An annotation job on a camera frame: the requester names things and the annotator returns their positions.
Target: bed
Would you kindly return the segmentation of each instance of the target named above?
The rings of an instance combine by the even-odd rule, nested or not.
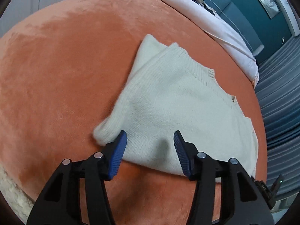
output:
[[[252,120],[259,142],[255,178],[266,180],[258,100],[218,43],[160,0],[64,0],[0,40],[0,163],[33,201],[63,159],[83,160],[100,149],[92,131],[110,114],[146,34],[177,42],[215,69],[219,85]],[[124,161],[106,188],[117,224],[185,224],[195,183]],[[220,184],[215,193],[214,220]]]

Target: teal wall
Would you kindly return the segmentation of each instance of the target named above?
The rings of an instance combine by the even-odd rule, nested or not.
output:
[[[292,36],[281,12],[270,19],[258,0],[231,1],[244,14],[265,46],[263,51],[256,57],[258,65],[282,46],[282,38],[287,41]]]

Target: white sheet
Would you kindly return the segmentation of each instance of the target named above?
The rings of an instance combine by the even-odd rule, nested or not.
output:
[[[186,16],[211,38],[218,42],[232,57],[239,68],[254,84],[258,83],[258,67],[242,37],[220,16],[213,16],[192,0],[161,0]]]

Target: white blanket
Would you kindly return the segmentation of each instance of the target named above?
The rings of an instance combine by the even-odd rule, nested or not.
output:
[[[218,42],[232,57],[254,87],[258,83],[258,67],[242,37],[220,16],[213,16],[192,0],[161,0],[186,16]]]
[[[255,175],[258,141],[251,119],[218,85],[214,70],[177,43],[167,47],[151,35],[143,40],[124,90],[94,137],[105,145],[121,130],[128,136],[124,160],[182,175],[173,144],[180,130],[198,151],[226,162],[236,158]]]

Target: gray curtain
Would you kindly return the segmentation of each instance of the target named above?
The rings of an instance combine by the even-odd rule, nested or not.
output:
[[[267,136],[267,185],[283,174],[277,197],[283,199],[300,189],[300,36],[259,67],[255,92]]]

